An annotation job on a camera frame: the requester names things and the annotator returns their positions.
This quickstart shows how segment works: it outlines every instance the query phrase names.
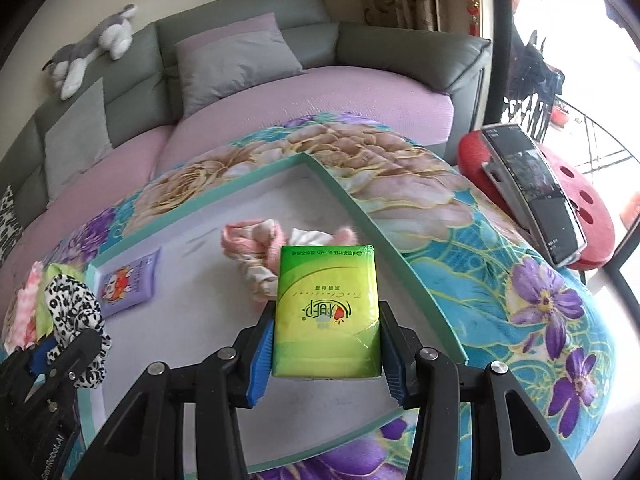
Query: phone screen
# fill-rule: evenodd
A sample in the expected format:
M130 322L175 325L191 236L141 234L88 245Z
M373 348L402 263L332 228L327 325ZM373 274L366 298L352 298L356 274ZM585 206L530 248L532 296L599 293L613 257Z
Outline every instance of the phone screen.
M556 176L519 126L505 124L484 133L529 205L551 259L560 264L585 240Z

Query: smartphone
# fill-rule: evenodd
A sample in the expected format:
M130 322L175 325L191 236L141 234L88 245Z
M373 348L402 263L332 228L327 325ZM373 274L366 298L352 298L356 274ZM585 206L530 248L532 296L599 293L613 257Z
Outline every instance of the smartphone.
M481 138L492 160L483 168L536 249L554 268L580 258L587 246L572 204L533 140L517 124L490 124Z

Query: floral blanket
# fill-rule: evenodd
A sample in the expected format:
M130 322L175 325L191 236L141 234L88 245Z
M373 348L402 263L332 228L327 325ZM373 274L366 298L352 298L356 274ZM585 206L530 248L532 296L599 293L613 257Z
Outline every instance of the floral blanket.
M575 458L603 415L614 372L612 341L593 297L568 270L551 269L465 177L375 121L306 116L204 153L78 228L45 263L84 269L204 191L300 152L324 165L414 268L469 364L506 362ZM470 474L469 412L462 408L460 478ZM354 442L255 477L404 478L415 421L408 412Z

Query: brand logo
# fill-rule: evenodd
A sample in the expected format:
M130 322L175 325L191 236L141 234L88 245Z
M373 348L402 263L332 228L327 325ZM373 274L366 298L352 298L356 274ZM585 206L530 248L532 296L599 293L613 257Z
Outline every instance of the brand logo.
M302 321L325 317L326 320L333 319L334 323L340 324L351 316L351 305L348 301L341 303L335 300L311 300L302 312Z
M131 292L131 274L133 269L122 267L116 270L104 284L102 288L101 298L108 303L122 300L127 293Z
M53 445L53 448L51 449L51 453L49 453L49 458L47 458L47 461L44 463L45 464L44 472L40 475L40 478L42 478L42 480L47 480L49 478L49 475L51 475L51 469L53 468L53 463L56 461L56 457L60 452L60 446L62 445L63 441L64 441L64 438L62 437L62 435L59 434L56 437L56 443Z

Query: lavender pillow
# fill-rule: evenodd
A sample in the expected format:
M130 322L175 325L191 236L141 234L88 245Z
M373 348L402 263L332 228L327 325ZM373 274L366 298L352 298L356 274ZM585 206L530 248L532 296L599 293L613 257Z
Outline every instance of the lavender pillow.
M244 34L246 32L259 32L261 30L280 30L278 28L278 23L276 22L276 15L273 12L255 16L254 18L249 18L242 22L231 23L224 27L205 30L199 34L189 36L175 45L175 54L178 58L178 64L180 64L180 59L184 61L189 54L192 54L201 46L212 43L213 41L221 40L227 36Z
M236 92L303 72L273 14L191 36L176 53L184 118Z

